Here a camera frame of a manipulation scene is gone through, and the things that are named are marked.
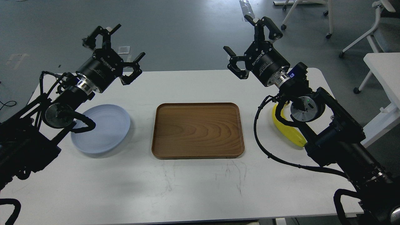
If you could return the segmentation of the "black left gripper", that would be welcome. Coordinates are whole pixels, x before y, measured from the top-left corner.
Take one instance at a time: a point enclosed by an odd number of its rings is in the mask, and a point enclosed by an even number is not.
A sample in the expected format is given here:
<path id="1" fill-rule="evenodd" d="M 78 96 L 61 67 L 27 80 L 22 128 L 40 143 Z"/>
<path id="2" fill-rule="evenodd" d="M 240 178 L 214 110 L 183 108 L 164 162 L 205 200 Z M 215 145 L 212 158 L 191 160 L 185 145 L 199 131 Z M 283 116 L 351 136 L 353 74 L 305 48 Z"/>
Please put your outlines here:
<path id="1" fill-rule="evenodd" d="M 141 52 L 132 62 L 124 62 L 111 49 L 111 35 L 121 26 L 117 24 L 111 30 L 97 26 L 90 35 L 82 39 L 82 46 L 94 53 L 78 68 L 76 74 L 88 78 L 95 85 L 95 91 L 98 93 L 103 93 L 117 77 L 120 77 L 122 85 L 130 85 L 143 72 L 139 61 L 146 55 L 145 52 Z M 102 47 L 96 49 L 96 38 L 99 35 L 102 36 Z M 122 75 L 123 68 L 132 68 L 133 72 L 129 76 Z"/>

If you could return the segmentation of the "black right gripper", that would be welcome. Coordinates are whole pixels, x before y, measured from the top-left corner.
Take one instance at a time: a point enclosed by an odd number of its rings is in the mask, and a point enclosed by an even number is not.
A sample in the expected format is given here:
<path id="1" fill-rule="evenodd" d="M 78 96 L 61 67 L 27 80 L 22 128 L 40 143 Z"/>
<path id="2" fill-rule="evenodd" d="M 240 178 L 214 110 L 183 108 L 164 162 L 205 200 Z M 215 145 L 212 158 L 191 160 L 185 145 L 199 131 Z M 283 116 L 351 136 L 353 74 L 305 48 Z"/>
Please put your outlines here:
<path id="1" fill-rule="evenodd" d="M 230 47 L 224 46 L 224 51 L 229 55 L 227 68 L 239 79 L 247 79 L 250 71 L 265 87 L 271 86 L 273 83 L 269 79 L 272 75 L 280 70 L 287 72 L 290 63 L 271 42 L 266 41 L 264 28 L 268 29 L 268 39 L 273 42 L 281 39 L 283 33 L 269 17 L 253 19 L 250 15 L 245 15 L 244 18 L 254 27 L 254 41 L 246 50 L 245 56 L 237 56 Z M 239 69 L 237 62 L 245 62 L 246 70 Z"/>

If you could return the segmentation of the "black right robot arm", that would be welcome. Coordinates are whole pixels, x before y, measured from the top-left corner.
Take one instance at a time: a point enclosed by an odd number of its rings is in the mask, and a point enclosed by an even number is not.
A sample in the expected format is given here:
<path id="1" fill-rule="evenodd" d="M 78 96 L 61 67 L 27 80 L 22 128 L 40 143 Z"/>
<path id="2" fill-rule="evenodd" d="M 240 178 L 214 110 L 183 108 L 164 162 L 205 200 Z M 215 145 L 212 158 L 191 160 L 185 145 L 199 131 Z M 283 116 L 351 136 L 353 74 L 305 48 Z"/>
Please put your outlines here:
<path id="1" fill-rule="evenodd" d="M 334 194 L 337 216 L 348 225 L 342 196 L 358 198 L 364 213 L 359 224 L 399 224 L 399 179 L 393 178 L 361 144 L 366 136 L 361 125 L 324 88 L 313 91 L 307 80 L 307 66 L 299 62 L 292 69 L 289 62 L 273 47 L 283 34 L 268 17 L 244 18 L 254 27 L 254 41 L 243 56 L 224 46 L 229 55 L 227 68 L 239 79 L 249 72 L 265 86 L 277 86 L 278 94 L 264 98 L 255 115 L 254 136 L 260 149 L 276 162 L 309 171 L 346 178 L 355 191 L 339 188 Z M 296 165 L 267 151 L 257 136 L 261 110 L 275 102 L 275 117 L 283 125 L 296 127 L 306 139 L 307 155 L 318 166 Z"/>

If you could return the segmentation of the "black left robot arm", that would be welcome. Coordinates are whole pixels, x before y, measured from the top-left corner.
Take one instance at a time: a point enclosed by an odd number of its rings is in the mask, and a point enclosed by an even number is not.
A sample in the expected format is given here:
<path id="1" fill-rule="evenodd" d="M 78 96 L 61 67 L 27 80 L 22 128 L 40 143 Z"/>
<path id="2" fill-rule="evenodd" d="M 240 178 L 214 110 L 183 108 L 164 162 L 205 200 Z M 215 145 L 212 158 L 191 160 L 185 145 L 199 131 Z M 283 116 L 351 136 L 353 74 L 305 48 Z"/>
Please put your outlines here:
<path id="1" fill-rule="evenodd" d="M 92 119 L 76 111 L 81 104 L 103 93 L 117 78 L 129 85 L 142 74 L 139 61 L 144 52 L 125 62 L 111 47 L 111 36 L 120 27 L 96 27 L 82 40 L 93 54 L 76 73 L 42 71 L 39 96 L 1 123 L 1 189 L 14 177 L 25 180 L 47 167 L 60 154 L 58 144 L 68 133 L 95 129 Z"/>

